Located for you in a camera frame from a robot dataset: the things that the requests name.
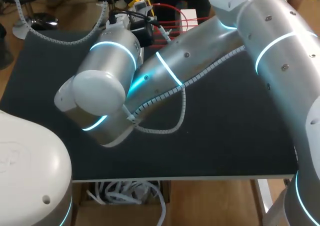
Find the white cable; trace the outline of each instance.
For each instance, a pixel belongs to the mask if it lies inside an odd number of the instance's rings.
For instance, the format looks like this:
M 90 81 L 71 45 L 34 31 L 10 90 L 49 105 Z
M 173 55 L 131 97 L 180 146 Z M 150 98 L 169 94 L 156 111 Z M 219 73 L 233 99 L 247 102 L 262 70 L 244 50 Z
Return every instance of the white cable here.
M 179 121 L 175 127 L 171 128 L 171 129 L 166 129 L 166 130 L 157 130 L 157 129 L 144 128 L 144 127 L 137 125 L 137 126 L 135 126 L 135 128 L 141 132 L 144 132 L 147 134 L 156 134 L 156 135 L 168 135 L 168 134 L 172 134 L 175 131 L 177 131 L 181 127 L 181 125 L 183 124 L 184 119 L 185 119 L 185 115 L 186 115 L 187 97 L 186 97 L 186 89 L 185 88 L 183 88 L 181 90 L 181 96 L 182 96 L 181 114 L 180 114 Z
M 158 181 L 159 187 L 155 186 L 154 184 L 148 181 L 118 181 L 118 182 L 110 182 L 105 190 L 104 190 L 104 197 L 107 201 L 103 201 L 101 199 L 101 194 L 103 192 L 104 182 L 100 183 L 96 182 L 94 185 L 94 192 L 93 195 L 89 190 L 87 190 L 87 194 L 93 198 L 97 203 L 100 205 L 123 205 L 123 204 L 137 204 L 141 205 L 145 203 L 145 199 L 151 192 L 151 189 L 155 190 L 156 195 L 159 196 L 160 203 L 161 203 L 161 216 L 157 223 L 157 226 L 161 226 L 166 217 L 166 203 L 164 197 L 159 189 L 160 182 Z M 143 194 L 137 196 L 137 198 L 133 197 L 133 193 L 137 195 L 137 189 L 143 189 Z
M 173 88 L 172 90 L 169 90 L 149 101 L 147 101 L 146 103 L 144 103 L 143 105 L 141 105 L 134 113 L 134 117 L 135 118 L 138 118 L 139 115 L 144 111 L 146 110 L 147 108 L 149 108 L 150 106 L 152 106 L 153 104 L 157 103 L 157 102 L 160 102 L 162 100 L 164 100 L 165 98 L 171 96 L 171 95 L 174 95 L 176 94 L 177 92 L 180 92 L 184 91 L 184 89 L 186 87 L 188 87 L 189 85 L 195 83 L 196 81 L 198 81 L 199 79 L 201 79 L 203 76 L 205 76 L 207 73 L 209 73 L 211 70 L 215 69 L 217 66 L 221 65 L 223 62 L 225 62 L 226 60 L 230 59 L 231 57 L 239 54 L 240 52 L 243 52 L 245 51 L 246 48 L 245 46 L 241 46 L 241 47 L 238 47 L 236 48 L 235 50 L 231 51 L 230 53 L 226 54 L 225 56 L 223 56 L 222 58 L 218 59 L 217 61 L 215 61 L 214 63 L 212 63 L 209 67 L 205 68 L 202 72 L 200 72 L 199 74 L 197 74 L 196 76 L 194 76 L 193 78 L 189 79 L 188 81 L 186 81 L 185 83 L 183 83 L 181 86 L 177 86 L 175 88 Z M 180 116 L 180 119 L 182 118 L 182 115 L 185 113 L 185 109 L 184 108 L 184 112 L 181 112 L 181 116 Z M 176 127 L 174 127 L 173 129 L 169 129 L 169 134 L 171 133 L 170 131 L 174 130 L 173 132 L 177 131 L 182 123 L 183 123 L 183 119 L 184 119 L 184 115 L 183 115 L 183 118 L 182 118 L 182 122 L 179 120 L 178 124 L 176 125 Z M 146 129 L 146 128 L 143 128 L 139 125 L 136 125 L 135 128 L 141 132 L 144 132 L 144 133 L 150 133 L 150 134 L 164 134 L 164 132 L 166 130 L 155 130 L 155 129 Z
M 160 27 L 158 28 L 160 33 L 162 34 L 162 36 L 165 38 L 165 40 L 169 43 L 171 42 L 171 39 L 169 37 L 170 31 L 166 32 L 166 30 L 164 29 L 164 27 L 162 27 L 162 25 L 160 25 Z
M 125 105 L 122 105 L 122 110 L 123 112 L 128 116 L 126 119 L 131 121 L 131 122 L 134 122 L 136 120 L 135 116 L 133 116 L 129 109 L 125 106 Z
M 160 180 L 158 180 L 157 183 L 158 183 L 158 189 L 161 191 L 161 183 L 160 183 Z M 153 197 L 155 198 L 155 197 L 157 197 L 157 196 L 158 196 L 158 193 L 155 192 L 155 194 L 154 194 Z
M 103 21 L 104 17 L 105 17 L 105 14 L 106 14 L 106 10 L 107 10 L 107 2 L 104 1 L 102 4 L 102 10 L 101 10 L 101 14 L 100 14 L 100 17 L 98 19 L 98 21 L 96 22 L 96 25 L 94 26 L 94 28 L 92 29 L 92 31 L 90 33 L 88 33 L 85 37 L 77 40 L 77 41 L 73 41 L 73 42 L 66 42 L 66 41 L 60 41 L 60 40 L 56 40 L 56 39 L 53 39 L 53 38 L 50 38 L 50 37 L 47 37 L 47 36 L 44 36 L 43 34 L 35 31 L 26 21 L 25 19 L 25 16 L 24 16 L 24 13 L 22 11 L 22 8 L 21 8 L 21 4 L 20 4 L 20 1 L 19 0 L 14 0 L 15 4 L 16 4 L 16 8 L 17 8 L 17 11 L 18 11 L 18 14 L 19 14 L 19 17 L 20 17 L 20 20 L 22 21 L 22 23 L 24 24 L 24 26 L 26 26 L 30 32 L 32 32 L 33 34 L 37 35 L 38 37 L 44 39 L 44 40 L 47 40 L 47 41 L 50 41 L 52 43 L 56 43 L 56 44 L 60 44 L 60 45 L 77 45 L 77 44 L 80 44 L 84 41 L 86 41 L 87 39 L 89 39 L 99 28 L 101 22 Z
M 157 186 L 155 186 L 154 184 L 148 182 L 148 181 L 144 181 L 142 182 L 144 185 L 149 186 L 150 188 L 154 189 L 155 192 L 158 194 L 159 199 L 160 199 L 160 203 L 161 203 L 161 208 L 162 208 L 162 212 L 161 212 L 161 216 L 159 218 L 158 223 L 156 224 L 156 226 L 161 226 L 163 224 L 163 222 L 165 221 L 165 217 L 166 217 L 166 203 L 165 203 L 165 199 L 164 196 L 162 195 L 161 191 L 159 190 L 159 188 Z

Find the cardboard box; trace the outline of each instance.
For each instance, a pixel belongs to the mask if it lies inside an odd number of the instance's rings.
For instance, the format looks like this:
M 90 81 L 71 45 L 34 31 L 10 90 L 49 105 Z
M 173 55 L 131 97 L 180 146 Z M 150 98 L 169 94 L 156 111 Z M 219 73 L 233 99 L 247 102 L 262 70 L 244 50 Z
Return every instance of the cardboard box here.
M 148 198 L 144 205 L 100 205 L 92 200 L 87 190 L 92 191 L 94 183 L 73 184 L 73 215 L 71 226 L 150 226 L 157 225 L 162 207 L 159 197 Z M 163 226 L 169 226 L 170 182 L 161 181 L 161 192 L 166 202 L 166 219 Z

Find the black table surface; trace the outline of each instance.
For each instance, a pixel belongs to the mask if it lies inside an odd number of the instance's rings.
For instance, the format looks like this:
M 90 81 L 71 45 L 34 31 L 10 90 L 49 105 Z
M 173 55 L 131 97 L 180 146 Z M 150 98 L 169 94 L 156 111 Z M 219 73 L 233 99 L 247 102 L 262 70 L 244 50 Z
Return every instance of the black table surface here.
M 86 32 L 47 31 L 74 41 Z M 28 34 L 0 102 L 0 109 L 58 135 L 74 180 L 276 176 L 298 169 L 293 143 L 251 59 L 241 53 L 186 89 L 182 127 L 169 135 L 134 131 L 120 145 L 97 144 L 54 104 L 60 86 L 76 72 L 97 36 L 75 46 Z M 154 54 L 146 49 L 145 56 Z M 143 126 L 173 127 L 181 96 L 163 103 Z

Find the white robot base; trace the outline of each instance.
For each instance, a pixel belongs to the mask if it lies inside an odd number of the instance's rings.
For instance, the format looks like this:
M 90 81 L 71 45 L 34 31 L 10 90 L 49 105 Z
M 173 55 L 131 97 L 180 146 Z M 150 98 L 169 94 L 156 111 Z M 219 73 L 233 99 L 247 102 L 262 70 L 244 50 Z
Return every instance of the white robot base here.
M 0 111 L 0 225 L 69 226 L 71 161 L 50 130 Z

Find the robotic arm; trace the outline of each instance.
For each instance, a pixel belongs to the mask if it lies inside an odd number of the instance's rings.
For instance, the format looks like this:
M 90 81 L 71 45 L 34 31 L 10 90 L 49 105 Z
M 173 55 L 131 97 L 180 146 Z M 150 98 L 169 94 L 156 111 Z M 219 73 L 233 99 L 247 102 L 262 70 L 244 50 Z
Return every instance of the robotic arm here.
M 76 76 L 61 87 L 56 104 L 101 145 L 115 146 L 150 108 L 199 80 L 240 38 L 295 142 L 299 173 L 286 193 L 287 220 L 291 226 L 319 226 L 319 40 L 286 0 L 210 2 L 217 17 L 179 36 L 142 65 L 136 63 L 140 47 L 130 32 L 107 29 Z M 68 106 L 57 103 L 64 97 Z

